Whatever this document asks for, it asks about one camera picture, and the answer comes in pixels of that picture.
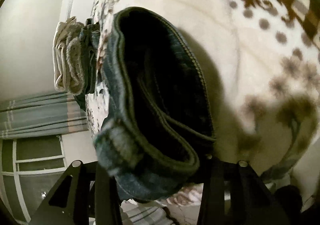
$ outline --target denim fabric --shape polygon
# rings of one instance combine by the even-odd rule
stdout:
[[[105,54],[110,101],[94,141],[100,165],[122,199],[170,196],[196,180],[213,150],[201,68],[173,25],[139,7],[115,15]]]
[[[79,104],[80,108],[84,110],[84,95],[93,93],[96,84],[96,59],[99,39],[99,23],[92,24],[91,19],[87,19],[86,26],[81,29],[79,35],[81,45],[81,64],[84,71],[84,89],[80,95],[75,96],[76,102]]]

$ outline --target window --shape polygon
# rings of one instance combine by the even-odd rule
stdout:
[[[26,224],[67,168],[62,138],[3,140],[0,148],[1,194],[17,222]]]

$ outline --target window pane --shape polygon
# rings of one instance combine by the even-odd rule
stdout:
[[[13,172],[12,165],[13,140],[2,140],[2,171]]]
[[[13,176],[3,176],[5,193],[7,194],[13,217],[20,221],[26,221],[17,196],[17,190]]]
[[[64,167],[63,158],[39,162],[20,163],[19,171],[36,171]]]
[[[42,200],[62,175],[61,173],[20,175],[20,184],[29,215],[35,213]]]
[[[17,139],[17,160],[60,156],[60,140],[56,135]]]

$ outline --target silver bolt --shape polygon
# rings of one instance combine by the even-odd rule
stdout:
[[[75,160],[75,161],[72,162],[72,166],[73,167],[78,167],[80,165],[81,165],[81,162],[79,160]]]
[[[239,161],[239,166],[241,166],[241,167],[247,167],[247,166],[248,166],[248,163],[247,163],[246,161],[244,161],[244,160],[240,160],[240,161]]]

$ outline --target white window frame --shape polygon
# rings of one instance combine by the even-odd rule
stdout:
[[[1,195],[3,196],[2,201],[4,202],[4,205],[7,207],[9,212],[12,215],[12,210],[10,208],[10,204],[8,201],[8,197],[5,192],[4,187],[4,179],[3,176],[13,176],[14,177],[14,183],[17,190],[18,200],[22,209],[22,213],[26,219],[27,222],[16,220],[19,224],[26,225],[30,222],[31,218],[26,206],[26,203],[23,198],[23,193],[21,189],[20,184],[20,175],[33,175],[33,174],[49,174],[49,173],[57,173],[57,172],[64,172],[67,169],[67,161],[65,158],[64,148],[63,148],[63,142],[62,137],[60,135],[57,135],[57,137],[60,140],[60,146],[61,146],[61,155],[59,156],[50,156],[50,157],[42,157],[42,158],[34,158],[34,159],[27,159],[27,160],[17,160],[17,140],[13,140],[12,144],[12,164],[13,164],[13,172],[4,172],[2,171],[2,141],[0,141],[0,190]],[[46,169],[46,170],[37,170],[37,171],[19,171],[19,163],[30,163],[30,162],[39,162],[39,161],[46,161],[46,160],[52,160],[52,159],[63,159],[64,167],[61,168],[54,168],[54,169]]]

